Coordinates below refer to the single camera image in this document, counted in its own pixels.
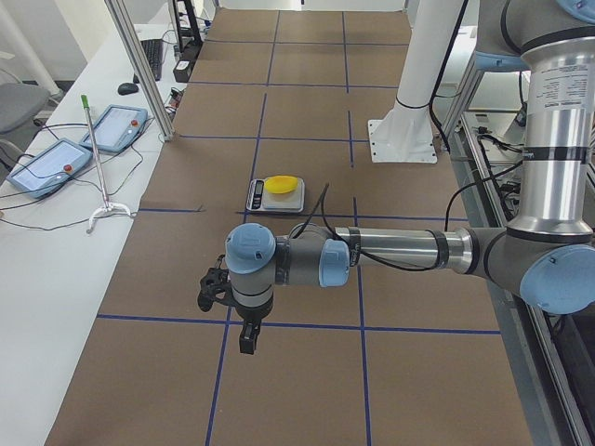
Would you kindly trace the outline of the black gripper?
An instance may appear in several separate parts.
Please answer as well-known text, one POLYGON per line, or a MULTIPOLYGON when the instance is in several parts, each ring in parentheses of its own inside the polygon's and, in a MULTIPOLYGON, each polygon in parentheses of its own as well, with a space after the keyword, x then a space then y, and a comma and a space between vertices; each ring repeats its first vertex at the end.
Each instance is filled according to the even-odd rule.
POLYGON ((236 305, 236 312, 245 321, 239 335, 239 349, 242 354, 254 355, 257 349, 259 326, 271 313, 273 300, 269 299, 257 307, 236 305))

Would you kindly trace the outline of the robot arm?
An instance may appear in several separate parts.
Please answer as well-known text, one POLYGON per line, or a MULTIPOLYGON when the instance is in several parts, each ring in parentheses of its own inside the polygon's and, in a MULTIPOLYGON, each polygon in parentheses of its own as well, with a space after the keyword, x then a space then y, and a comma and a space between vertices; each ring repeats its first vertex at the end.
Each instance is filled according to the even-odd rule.
POLYGON ((256 349, 275 285, 340 286, 365 260, 475 275, 554 314, 593 302, 593 232, 582 214, 594 117, 594 5, 487 1, 478 43, 520 57, 531 72, 517 215, 503 229, 452 232, 305 223, 277 237, 257 223, 236 227, 225 242, 225 296, 244 322, 243 353, 256 349))

